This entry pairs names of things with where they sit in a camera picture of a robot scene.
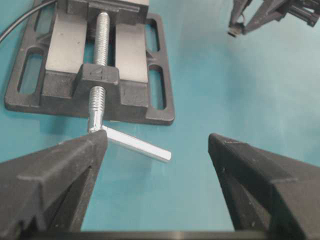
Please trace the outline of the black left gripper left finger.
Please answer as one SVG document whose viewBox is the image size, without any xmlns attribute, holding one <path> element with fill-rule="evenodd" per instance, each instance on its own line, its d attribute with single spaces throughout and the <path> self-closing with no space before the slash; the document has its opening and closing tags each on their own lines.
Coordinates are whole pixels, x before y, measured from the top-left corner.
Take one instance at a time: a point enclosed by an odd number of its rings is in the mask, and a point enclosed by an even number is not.
<svg viewBox="0 0 320 240">
<path fill-rule="evenodd" d="M 0 237 L 78 232 L 108 147 L 100 130 L 2 162 Z"/>
</svg>

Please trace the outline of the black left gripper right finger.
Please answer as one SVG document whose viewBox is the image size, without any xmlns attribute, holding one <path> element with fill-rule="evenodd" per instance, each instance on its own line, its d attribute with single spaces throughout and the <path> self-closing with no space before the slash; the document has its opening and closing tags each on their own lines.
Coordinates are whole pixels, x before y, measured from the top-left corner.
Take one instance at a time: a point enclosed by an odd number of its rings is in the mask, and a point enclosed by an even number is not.
<svg viewBox="0 0 320 240">
<path fill-rule="evenodd" d="M 237 236 L 319 239 L 318 166 L 216 133 L 208 153 Z"/>
</svg>

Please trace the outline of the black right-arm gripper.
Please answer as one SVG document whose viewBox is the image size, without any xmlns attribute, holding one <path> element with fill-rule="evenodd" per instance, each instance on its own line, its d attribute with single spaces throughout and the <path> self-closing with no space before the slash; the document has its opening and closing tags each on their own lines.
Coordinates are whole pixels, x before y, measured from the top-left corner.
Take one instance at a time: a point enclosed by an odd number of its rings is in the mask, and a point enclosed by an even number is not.
<svg viewBox="0 0 320 240">
<path fill-rule="evenodd" d="M 245 17 L 242 22 L 238 22 L 245 9 L 251 4 L 252 0 L 233 0 L 233 7 L 230 14 L 229 27 L 244 27 Z M 264 0 L 248 24 L 242 30 L 246 35 L 263 25 L 280 21 L 287 14 L 304 21 L 308 26 L 314 27 L 320 18 L 319 0 Z"/>
</svg>

